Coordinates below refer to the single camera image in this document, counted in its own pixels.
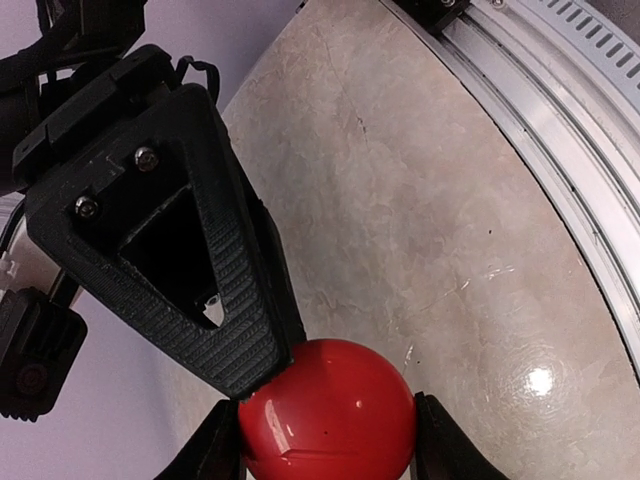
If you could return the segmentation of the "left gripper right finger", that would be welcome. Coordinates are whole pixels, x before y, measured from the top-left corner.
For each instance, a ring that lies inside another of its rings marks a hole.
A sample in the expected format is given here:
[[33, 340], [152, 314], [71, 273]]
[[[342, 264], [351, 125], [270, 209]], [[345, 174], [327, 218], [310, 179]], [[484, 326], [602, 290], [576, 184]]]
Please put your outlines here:
[[474, 445], [434, 395], [416, 393], [412, 479], [508, 480]]

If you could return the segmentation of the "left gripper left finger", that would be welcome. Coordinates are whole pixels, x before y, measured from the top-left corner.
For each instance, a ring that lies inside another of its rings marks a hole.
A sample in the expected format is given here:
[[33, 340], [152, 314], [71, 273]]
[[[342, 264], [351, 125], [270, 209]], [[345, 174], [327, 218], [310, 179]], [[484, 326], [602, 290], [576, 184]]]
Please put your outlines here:
[[237, 401], [220, 400], [156, 480], [247, 478], [241, 456]]

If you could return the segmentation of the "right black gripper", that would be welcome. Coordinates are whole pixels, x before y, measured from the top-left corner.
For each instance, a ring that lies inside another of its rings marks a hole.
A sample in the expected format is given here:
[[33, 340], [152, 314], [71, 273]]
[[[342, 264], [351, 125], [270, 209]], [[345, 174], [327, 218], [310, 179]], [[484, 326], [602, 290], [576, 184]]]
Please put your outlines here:
[[21, 190], [49, 190], [57, 178], [88, 190], [180, 190], [188, 186], [175, 159], [143, 172], [133, 140], [152, 145], [147, 112], [181, 86], [170, 56], [146, 45], [116, 62], [41, 122], [14, 152]]

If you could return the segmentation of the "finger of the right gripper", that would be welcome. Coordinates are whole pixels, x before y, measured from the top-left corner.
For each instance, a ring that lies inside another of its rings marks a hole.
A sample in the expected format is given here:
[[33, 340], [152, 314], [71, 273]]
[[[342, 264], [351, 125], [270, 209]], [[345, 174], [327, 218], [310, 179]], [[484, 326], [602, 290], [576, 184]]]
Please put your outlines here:
[[25, 214], [83, 289], [230, 398], [306, 337], [277, 226], [200, 85], [114, 122], [28, 190]]

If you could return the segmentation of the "red round charging case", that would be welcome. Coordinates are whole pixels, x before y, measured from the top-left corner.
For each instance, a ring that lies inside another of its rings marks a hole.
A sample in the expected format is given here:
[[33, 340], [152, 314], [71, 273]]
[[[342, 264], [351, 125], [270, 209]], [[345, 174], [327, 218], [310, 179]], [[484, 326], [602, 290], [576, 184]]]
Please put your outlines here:
[[243, 456], [256, 479], [399, 479], [415, 449], [416, 402], [375, 351], [318, 339], [240, 403]]

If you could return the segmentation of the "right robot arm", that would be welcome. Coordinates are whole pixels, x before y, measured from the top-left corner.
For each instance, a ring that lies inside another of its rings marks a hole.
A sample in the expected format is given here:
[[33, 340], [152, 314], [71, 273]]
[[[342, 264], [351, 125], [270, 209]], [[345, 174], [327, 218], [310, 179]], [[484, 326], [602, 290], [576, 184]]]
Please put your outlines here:
[[61, 270], [160, 351], [243, 400], [305, 331], [277, 227], [231, 146], [218, 69], [138, 46], [141, 1], [41, 1], [1, 62], [9, 190]]

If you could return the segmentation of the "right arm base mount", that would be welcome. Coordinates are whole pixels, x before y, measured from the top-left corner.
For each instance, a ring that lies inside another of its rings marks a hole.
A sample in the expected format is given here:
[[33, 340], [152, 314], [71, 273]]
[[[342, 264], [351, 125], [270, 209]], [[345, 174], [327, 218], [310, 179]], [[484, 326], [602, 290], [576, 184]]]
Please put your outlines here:
[[439, 35], [471, 4], [470, 0], [393, 0], [430, 35]]

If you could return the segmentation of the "front aluminium rail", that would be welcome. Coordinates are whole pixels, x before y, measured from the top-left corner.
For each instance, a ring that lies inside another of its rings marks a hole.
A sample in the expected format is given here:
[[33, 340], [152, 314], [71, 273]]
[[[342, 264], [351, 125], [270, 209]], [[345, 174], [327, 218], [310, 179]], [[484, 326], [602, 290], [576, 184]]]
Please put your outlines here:
[[430, 35], [397, 16], [491, 117], [583, 255], [639, 358], [639, 48], [584, 1], [471, 1]]

